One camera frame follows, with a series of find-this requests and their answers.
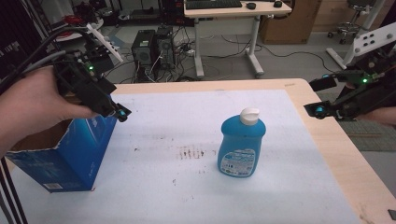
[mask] blue cardboard box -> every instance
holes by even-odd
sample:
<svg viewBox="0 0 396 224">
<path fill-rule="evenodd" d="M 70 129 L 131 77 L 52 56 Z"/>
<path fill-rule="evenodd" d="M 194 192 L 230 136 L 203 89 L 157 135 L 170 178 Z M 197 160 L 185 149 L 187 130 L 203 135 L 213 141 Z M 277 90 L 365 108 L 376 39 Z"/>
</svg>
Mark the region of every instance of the blue cardboard box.
<svg viewBox="0 0 396 224">
<path fill-rule="evenodd" d="M 6 157 L 49 192 L 91 190 L 116 122 L 64 121 L 21 140 Z"/>
</svg>

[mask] keyboard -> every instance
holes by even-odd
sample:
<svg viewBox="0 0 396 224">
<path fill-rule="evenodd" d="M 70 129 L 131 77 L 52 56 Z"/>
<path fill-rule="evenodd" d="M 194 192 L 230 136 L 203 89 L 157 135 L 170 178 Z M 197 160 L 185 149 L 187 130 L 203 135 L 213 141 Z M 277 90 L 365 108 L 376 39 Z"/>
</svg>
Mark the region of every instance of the keyboard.
<svg viewBox="0 0 396 224">
<path fill-rule="evenodd" d="M 186 9 L 242 7 L 239 0 L 187 1 Z"/>
</svg>

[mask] office chair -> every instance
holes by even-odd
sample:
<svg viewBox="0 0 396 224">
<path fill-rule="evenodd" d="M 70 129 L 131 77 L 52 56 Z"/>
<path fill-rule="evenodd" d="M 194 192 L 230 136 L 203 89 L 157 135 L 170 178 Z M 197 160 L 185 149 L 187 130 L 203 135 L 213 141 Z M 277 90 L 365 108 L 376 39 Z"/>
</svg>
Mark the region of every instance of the office chair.
<svg viewBox="0 0 396 224">
<path fill-rule="evenodd" d="M 346 37 L 348 34 L 352 34 L 352 37 L 355 37 L 358 31 L 360 30 L 360 26 L 356 24 L 356 20 L 360 15 L 368 14 L 370 9 L 375 4 L 375 0 L 347 0 L 348 7 L 355 9 L 356 12 L 353 15 L 352 19 L 349 22 L 340 22 L 337 26 L 337 34 L 341 35 L 340 44 L 345 44 Z M 334 34 L 329 32 L 327 37 L 332 38 Z"/>
</svg>

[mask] gray tile floor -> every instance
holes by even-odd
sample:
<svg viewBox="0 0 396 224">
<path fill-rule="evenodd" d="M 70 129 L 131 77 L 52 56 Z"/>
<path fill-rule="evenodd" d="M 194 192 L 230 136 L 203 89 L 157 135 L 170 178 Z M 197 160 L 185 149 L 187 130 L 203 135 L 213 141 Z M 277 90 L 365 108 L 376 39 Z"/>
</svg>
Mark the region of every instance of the gray tile floor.
<svg viewBox="0 0 396 224">
<path fill-rule="evenodd" d="M 113 83 L 120 83 L 126 78 L 131 78 L 134 74 L 133 57 L 128 54 L 138 30 L 154 29 L 158 26 L 122 26 L 120 28 L 102 27 L 101 32 L 108 35 L 116 46 L 120 47 L 120 52 L 125 59 L 125 65 L 112 71 L 107 77 Z M 186 31 L 178 32 L 175 37 L 176 43 L 193 40 L 194 31 L 187 27 Z M 201 54 L 203 56 L 203 66 L 205 71 L 204 81 L 210 80 L 238 80 L 254 79 L 254 72 L 244 53 L 233 57 L 217 59 L 207 56 L 225 56 L 240 52 L 249 41 L 249 35 L 213 35 L 201 36 Z M 64 49 L 81 46 L 81 40 L 72 40 L 62 43 Z M 265 75 L 261 78 L 291 78 L 298 77 L 307 81 L 330 74 L 332 71 L 339 71 L 340 67 L 327 54 L 326 48 L 333 48 L 341 57 L 344 57 L 349 49 L 349 45 L 339 45 L 339 38 L 327 37 L 326 33 L 313 33 L 307 44 L 304 45 L 265 45 L 258 39 L 256 55 L 259 63 L 264 69 Z M 182 60 L 184 75 L 195 77 L 195 70 L 192 57 Z M 336 88 L 321 92 L 338 93 L 342 85 Z M 396 152 L 362 152 L 364 158 L 371 164 L 379 177 L 388 186 L 389 190 L 396 196 Z"/>
</svg>

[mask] computer mouse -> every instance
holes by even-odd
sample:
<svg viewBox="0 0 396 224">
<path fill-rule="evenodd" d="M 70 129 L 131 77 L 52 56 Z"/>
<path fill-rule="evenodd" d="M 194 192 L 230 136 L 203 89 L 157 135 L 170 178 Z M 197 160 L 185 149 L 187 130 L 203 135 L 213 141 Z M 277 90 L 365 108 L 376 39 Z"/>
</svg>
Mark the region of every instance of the computer mouse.
<svg viewBox="0 0 396 224">
<path fill-rule="evenodd" d="M 281 1 L 275 1 L 274 2 L 274 7 L 282 7 L 282 2 Z"/>
<path fill-rule="evenodd" d="M 256 3 L 247 3 L 247 8 L 253 10 L 256 8 Z"/>
</svg>

